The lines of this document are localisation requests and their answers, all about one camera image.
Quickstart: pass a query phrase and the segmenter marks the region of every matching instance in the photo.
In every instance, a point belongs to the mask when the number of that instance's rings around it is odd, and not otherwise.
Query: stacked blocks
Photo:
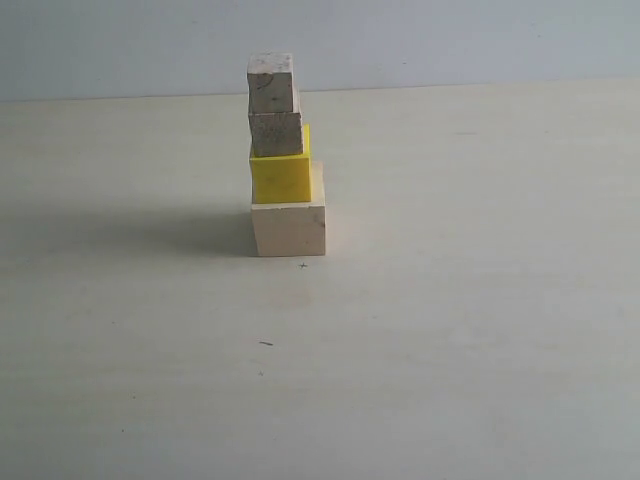
[[[312,161],[309,125],[287,53],[253,55],[249,83],[251,217],[260,256],[325,254],[322,165]]]

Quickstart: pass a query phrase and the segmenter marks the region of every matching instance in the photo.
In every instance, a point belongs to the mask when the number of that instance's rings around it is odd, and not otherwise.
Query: yellow block
[[[311,201],[311,139],[303,126],[303,150],[298,155],[255,157],[251,151],[251,176],[255,203]]]

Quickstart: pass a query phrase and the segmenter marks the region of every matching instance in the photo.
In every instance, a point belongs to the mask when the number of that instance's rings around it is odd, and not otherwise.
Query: small wooden cube
[[[304,150],[298,155],[249,159],[255,203],[311,201],[311,134],[304,126]]]
[[[253,154],[256,157],[298,155],[303,152],[300,101],[294,89],[293,112],[249,112]]]
[[[293,55],[259,53],[247,67],[251,113],[293,112]]]
[[[261,257],[325,255],[326,201],[322,164],[313,162],[313,199],[304,203],[251,205],[251,219]]]

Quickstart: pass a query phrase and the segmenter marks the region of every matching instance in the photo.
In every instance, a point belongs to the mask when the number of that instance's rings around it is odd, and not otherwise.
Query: block tower
[[[251,219],[258,255],[324,255],[322,164],[311,158],[289,53],[252,55],[249,83]]]

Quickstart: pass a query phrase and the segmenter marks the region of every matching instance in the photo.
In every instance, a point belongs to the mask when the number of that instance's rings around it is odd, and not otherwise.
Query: gray wall
[[[0,0],[0,100],[237,93],[292,51],[303,90],[640,74],[637,0]]]

